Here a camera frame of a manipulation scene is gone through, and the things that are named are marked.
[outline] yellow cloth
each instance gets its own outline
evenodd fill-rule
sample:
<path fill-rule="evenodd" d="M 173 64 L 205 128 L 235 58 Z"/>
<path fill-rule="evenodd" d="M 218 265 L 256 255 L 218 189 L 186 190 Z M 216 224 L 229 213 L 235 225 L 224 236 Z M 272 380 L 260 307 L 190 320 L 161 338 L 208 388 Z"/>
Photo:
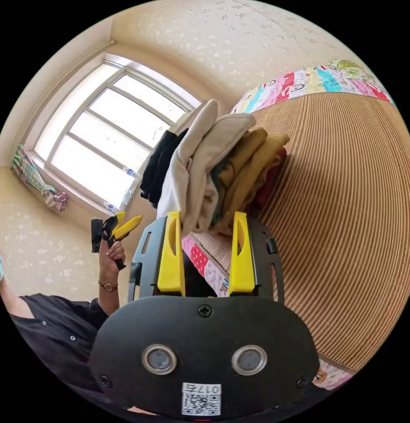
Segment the yellow cloth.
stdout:
<path fill-rule="evenodd" d="M 228 176 L 233 174 L 234 178 L 231 181 L 229 177 L 224 179 L 224 184 L 227 185 L 225 185 L 226 190 L 221 205 L 222 217 L 215 225 L 217 232 L 226 235 L 233 233 L 234 212 L 244 210 L 246 203 L 252 198 L 252 193 L 256 193 L 265 181 L 266 174 L 277 157 L 277 152 L 289 140 L 290 137 L 284 134 L 268 135 L 244 163 L 238 174 L 227 172 Z"/>
<path fill-rule="evenodd" d="M 217 209 L 221 208 L 225 193 L 241 168 L 247 163 L 256 149 L 266 140 L 268 133 L 263 128 L 256 128 L 244 134 L 226 157 L 226 162 L 218 174 L 219 190 Z"/>

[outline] person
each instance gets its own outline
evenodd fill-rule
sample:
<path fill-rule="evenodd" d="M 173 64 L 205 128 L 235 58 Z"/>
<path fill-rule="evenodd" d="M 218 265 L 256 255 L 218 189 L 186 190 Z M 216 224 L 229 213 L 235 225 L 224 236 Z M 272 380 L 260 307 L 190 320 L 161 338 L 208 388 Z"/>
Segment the person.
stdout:
<path fill-rule="evenodd" d="M 121 242 L 109 248 L 102 241 L 98 297 L 89 302 L 41 293 L 16 295 L 4 275 L 0 257 L 0 296 L 22 338 L 61 381 L 110 411 L 120 407 L 104 395 L 90 372 L 88 360 L 98 330 L 120 306 L 117 259 L 126 259 Z M 135 407 L 131 411 L 142 412 Z"/>

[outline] red cloth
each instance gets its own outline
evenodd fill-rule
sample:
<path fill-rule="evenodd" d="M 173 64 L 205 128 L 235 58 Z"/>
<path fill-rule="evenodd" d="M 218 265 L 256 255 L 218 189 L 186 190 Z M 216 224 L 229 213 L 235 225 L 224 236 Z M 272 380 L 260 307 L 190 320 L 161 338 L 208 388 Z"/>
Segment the red cloth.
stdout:
<path fill-rule="evenodd" d="M 274 188 L 275 179 L 278 175 L 278 172 L 282 168 L 285 158 L 287 156 L 287 151 L 283 147 L 280 151 L 277 153 L 277 158 L 274 160 L 273 164 L 268 173 L 266 174 L 266 179 L 264 185 L 261 187 L 261 189 L 256 193 L 253 201 L 246 207 L 246 213 L 249 213 L 252 211 L 252 209 L 258 209 L 262 210 L 265 206 L 265 203 L 268 201 L 272 190 Z"/>
<path fill-rule="evenodd" d="M 197 269 L 197 271 L 203 277 L 205 277 L 205 266 L 209 259 L 202 252 L 202 250 L 197 246 L 197 244 L 194 244 L 190 251 L 190 260 L 195 265 L 195 268 Z"/>

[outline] hand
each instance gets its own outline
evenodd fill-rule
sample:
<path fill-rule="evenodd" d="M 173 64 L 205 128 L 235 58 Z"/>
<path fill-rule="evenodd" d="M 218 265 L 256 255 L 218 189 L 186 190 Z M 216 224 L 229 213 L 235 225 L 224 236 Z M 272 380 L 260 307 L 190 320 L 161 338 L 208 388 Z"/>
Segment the hand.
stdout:
<path fill-rule="evenodd" d="M 140 408 L 137 408 L 137 407 L 132 407 L 132 408 L 129 408 L 127 411 L 131 411 L 131 412 L 133 412 L 133 413 L 149 414 L 149 415 L 151 415 L 151 416 L 157 416 L 157 414 L 150 413 L 149 411 L 144 411 L 144 410 L 141 410 Z"/>
<path fill-rule="evenodd" d="M 121 241 L 116 241 L 111 248 L 104 240 L 100 242 L 99 247 L 99 279 L 102 283 L 110 281 L 116 283 L 118 280 L 119 269 L 115 260 L 121 259 L 124 263 L 126 254 Z"/>

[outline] label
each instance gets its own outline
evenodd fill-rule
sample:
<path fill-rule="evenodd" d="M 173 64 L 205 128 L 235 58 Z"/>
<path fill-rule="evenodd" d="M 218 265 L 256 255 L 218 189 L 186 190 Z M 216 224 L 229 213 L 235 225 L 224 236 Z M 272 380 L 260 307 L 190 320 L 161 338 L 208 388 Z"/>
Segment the label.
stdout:
<path fill-rule="evenodd" d="M 133 176 L 136 174 L 136 172 L 133 169 L 130 169 L 129 167 L 123 168 L 123 170 L 126 172 L 126 174 Z"/>
<path fill-rule="evenodd" d="M 221 385 L 183 383 L 181 413 L 185 416 L 220 416 Z"/>

